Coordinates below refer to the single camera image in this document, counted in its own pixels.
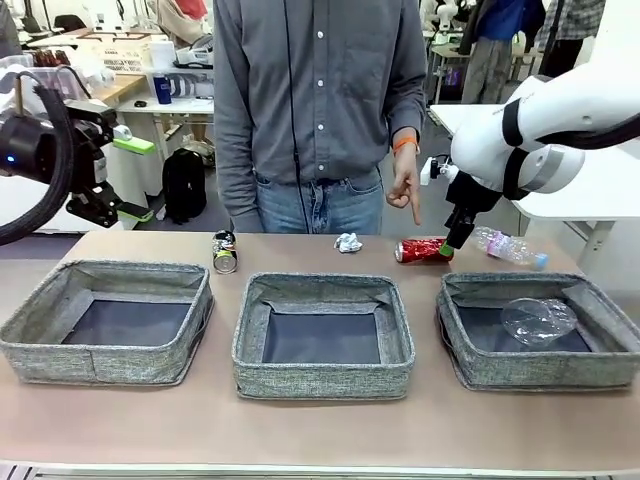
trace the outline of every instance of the white tissue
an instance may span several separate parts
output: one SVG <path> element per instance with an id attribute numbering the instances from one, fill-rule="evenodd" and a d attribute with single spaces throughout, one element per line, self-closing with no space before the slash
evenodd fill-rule
<path id="1" fill-rule="evenodd" d="M 343 233 L 338 237 L 333 248 L 340 250 L 340 253 L 355 253 L 362 250 L 362 243 L 358 241 L 355 233 Z"/>

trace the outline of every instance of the blue bottle cap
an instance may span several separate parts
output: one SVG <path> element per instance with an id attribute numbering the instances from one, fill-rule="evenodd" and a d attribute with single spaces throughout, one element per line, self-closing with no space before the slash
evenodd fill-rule
<path id="1" fill-rule="evenodd" d="M 544 270 L 545 268 L 547 268 L 548 263 L 549 255 L 547 255 L 546 253 L 539 253 L 538 255 L 536 255 L 536 270 Z"/>

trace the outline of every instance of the empty basket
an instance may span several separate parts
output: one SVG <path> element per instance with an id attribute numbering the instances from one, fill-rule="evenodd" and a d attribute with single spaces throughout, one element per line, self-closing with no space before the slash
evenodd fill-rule
<path id="1" fill-rule="evenodd" d="M 0 328 L 0 350 L 25 382 L 176 385 L 212 307 L 202 267 L 67 263 Z"/>
<path id="2" fill-rule="evenodd" d="M 393 399 L 415 354 L 390 279 L 263 273 L 247 285 L 232 356 L 244 397 Z"/>
<path id="3" fill-rule="evenodd" d="M 502 308 L 519 298 L 558 299 L 576 329 L 533 351 L 511 337 Z M 437 298 L 438 321 L 460 381 L 480 390 L 628 388 L 640 368 L 640 329 L 597 286 L 560 273 L 451 273 Z"/>

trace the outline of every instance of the black backpack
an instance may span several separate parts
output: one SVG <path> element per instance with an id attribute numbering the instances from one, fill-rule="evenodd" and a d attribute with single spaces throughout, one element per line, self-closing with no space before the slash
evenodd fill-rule
<path id="1" fill-rule="evenodd" d="M 184 148 L 173 152 L 164 162 L 162 189 L 167 218 L 180 225 L 200 215 L 207 205 L 202 156 Z"/>

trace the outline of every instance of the shirt cuff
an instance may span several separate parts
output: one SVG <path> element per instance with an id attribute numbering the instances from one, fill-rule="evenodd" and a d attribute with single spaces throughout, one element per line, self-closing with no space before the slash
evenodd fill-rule
<path id="1" fill-rule="evenodd" d="M 249 210 L 242 215 L 234 215 L 233 227 L 237 233 L 264 233 L 262 219 L 258 210 Z"/>
<path id="2" fill-rule="evenodd" d="M 391 136 L 389 137 L 391 143 L 393 143 L 393 136 L 406 127 L 413 127 L 416 130 L 418 142 L 420 141 L 420 134 L 422 132 L 422 114 L 413 108 L 396 109 L 389 115 L 389 131 Z"/>

